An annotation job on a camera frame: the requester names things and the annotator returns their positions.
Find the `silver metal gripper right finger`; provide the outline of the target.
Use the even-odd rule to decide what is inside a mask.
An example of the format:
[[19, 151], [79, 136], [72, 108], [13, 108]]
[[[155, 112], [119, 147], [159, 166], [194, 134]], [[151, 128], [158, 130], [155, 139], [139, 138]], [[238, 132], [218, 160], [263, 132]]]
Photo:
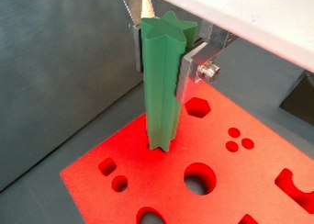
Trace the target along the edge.
[[199, 81], [210, 84], [218, 78], [220, 68], [215, 65], [216, 56], [238, 38], [206, 20], [202, 22], [199, 36], [180, 62], [175, 96], [182, 104], [194, 96]]

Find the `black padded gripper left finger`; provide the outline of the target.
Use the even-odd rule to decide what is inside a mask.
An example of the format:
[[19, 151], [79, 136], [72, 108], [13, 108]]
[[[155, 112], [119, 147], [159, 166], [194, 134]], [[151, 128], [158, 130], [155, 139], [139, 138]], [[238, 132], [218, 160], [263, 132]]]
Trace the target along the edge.
[[132, 35], [135, 45], [136, 70], [142, 73], [142, 19], [155, 16], [155, 9], [151, 0], [123, 0], [127, 17], [128, 29]]

